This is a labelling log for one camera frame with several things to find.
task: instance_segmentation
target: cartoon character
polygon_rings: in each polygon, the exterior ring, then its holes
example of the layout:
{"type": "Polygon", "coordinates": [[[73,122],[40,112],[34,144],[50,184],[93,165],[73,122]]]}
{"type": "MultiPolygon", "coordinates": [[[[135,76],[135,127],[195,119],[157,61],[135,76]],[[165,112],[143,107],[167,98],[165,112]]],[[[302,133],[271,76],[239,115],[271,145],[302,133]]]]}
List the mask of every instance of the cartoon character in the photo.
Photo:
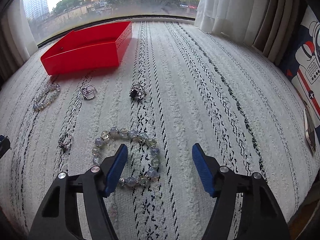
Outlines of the cartoon character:
{"type": "Polygon", "coordinates": [[[295,60],[299,67],[291,66],[287,75],[292,77],[292,84],[300,92],[300,96],[307,104],[315,127],[320,125],[320,106],[317,100],[320,99],[320,23],[311,22],[308,34],[304,43],[297,49],[295,60]]]}

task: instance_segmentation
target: white carpet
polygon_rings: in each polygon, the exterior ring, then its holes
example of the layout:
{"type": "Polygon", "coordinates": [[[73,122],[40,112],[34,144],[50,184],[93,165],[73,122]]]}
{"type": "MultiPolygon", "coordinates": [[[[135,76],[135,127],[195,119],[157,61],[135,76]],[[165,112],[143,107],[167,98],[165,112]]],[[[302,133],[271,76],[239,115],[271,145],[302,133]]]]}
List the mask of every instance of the white carpet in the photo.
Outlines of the white carpet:
{"type": "MultiPolygon", "coordinates": [[[[319,144],[312,156],[302,101],[284,75],[252,49],[192,25],[133,23],[133,39],[114,72],[50,79],[40,62],[48,48],[33,55],[0,92],[0,133],[12,142],[12,151],[0,160],[0,206],[25,233],[57,174],[88,170],[94,139],[115,124],[155,133],[161,149],[159,182],[147,189],[117,189],[107,200],[119,239],[201,238],[214,200],[204,192],[192,161],[196,142],[240,174],[261,172],[287,221],[305,198],[319,170],[319,144]],[[140,104],[128,96],[138,81],[148,90],[140,104]],[[34,112],[33,97],[52,82],[61,85],[59,97],[34,112]],[[92,101],[80,93],[88,84],[99,92],[92,101]],[[58,148],[65,132],[74,137],[70,155],[58,148]]],[[[110,142],[104,157],[120,143],[110,142]]],[[[123,176],[133,169],[138,175],[148,167],[148,151],[126,144],[123,176]]],[[[240,201],[238,196],[229,237],[239,225],[240,201]]],[[[84,238],[90,239],[81,201],[79,209],[84,238]]]]}

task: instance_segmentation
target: metal screw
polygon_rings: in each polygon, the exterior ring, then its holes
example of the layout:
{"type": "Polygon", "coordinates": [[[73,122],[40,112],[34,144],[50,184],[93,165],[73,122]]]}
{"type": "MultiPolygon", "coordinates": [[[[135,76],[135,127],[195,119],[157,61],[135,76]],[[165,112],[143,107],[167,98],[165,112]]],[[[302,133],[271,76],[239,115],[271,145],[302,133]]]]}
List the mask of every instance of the metal screw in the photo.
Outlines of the metal screw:
{"type": "Polygon", "coordinates": [[[253,177],[254,177],[255,179],[261,179],[261,174],[258,173],[258,172],[255,172],[255,173],[253,174],[253,177]]]}
{"type": "Polygon", "coordinates": [[[223,172],[223,173],[226,173],[226,172],[229,171],[229,168],[226,167],[226,166],[222,166],[222,167],[220,167],[220,171],[223,172]]]}
{"type": "Polygon", "coordinates": [[[59,173],[58,178],[63,179],[66,176],[64,172],[59,173]]]}
{"type": "Polygon", "coordinates": [[[93,173],[96,173],[96,172],[98,172],[98,171],[100,171],[100,168],[99,168],[98,166],[93,166],[93,167],[91,168],[91,172],[93,172],[93,173]]]}

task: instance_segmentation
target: red tray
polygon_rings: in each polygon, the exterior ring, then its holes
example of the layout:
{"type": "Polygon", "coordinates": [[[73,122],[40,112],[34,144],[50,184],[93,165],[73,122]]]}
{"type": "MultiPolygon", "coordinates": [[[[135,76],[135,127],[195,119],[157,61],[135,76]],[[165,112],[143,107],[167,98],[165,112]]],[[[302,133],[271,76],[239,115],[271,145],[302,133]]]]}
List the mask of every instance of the red tray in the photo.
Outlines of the red tray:
{"type": "Polygon", "coordinates": [[[117,22],[71,31],[40,58],[48,75],[117,67],[132,38],[132,23],[117,22]]]}

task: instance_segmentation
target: twisted silver ring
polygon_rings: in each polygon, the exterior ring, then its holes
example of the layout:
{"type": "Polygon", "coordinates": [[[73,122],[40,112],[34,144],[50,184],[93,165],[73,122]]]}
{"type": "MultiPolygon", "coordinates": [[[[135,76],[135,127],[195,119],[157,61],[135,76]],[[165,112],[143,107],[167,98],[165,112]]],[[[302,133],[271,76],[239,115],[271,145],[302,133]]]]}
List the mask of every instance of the twisted silver ring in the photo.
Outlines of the twisted silver ring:
{"type": "Polygon", "coordinates": [[[70,149],[71,140],[72,140],[72,135],[71,135],[70,133],[65,133],[65,134],[61,135],[60,138],[59,138],[59,141],[58,141],[59,147],[60,147],[61,149],[63,149],[63,150],[68,150],[68,149],[70,149]],[[65,140],[67,137],[69,138],[69,140],[68,140],[66,143],[64,143],[64,140],[65,140]]]}
{"type": "Polygon", "coordinates": [[[84,100],[92,100],[95,98],[94,92],[96,91],[97,90],[94,85],[88,85],[81,90],[81,94],[84,97],[84,100]]]}
{"type": "Polygon", "coordinates": [[[141,99],[146,95],[146,88],[137,83],[137,84],[133,84],[130,88],[130,92],[129,92],[129,97],[131,97],[132,99],[141,99]]]}

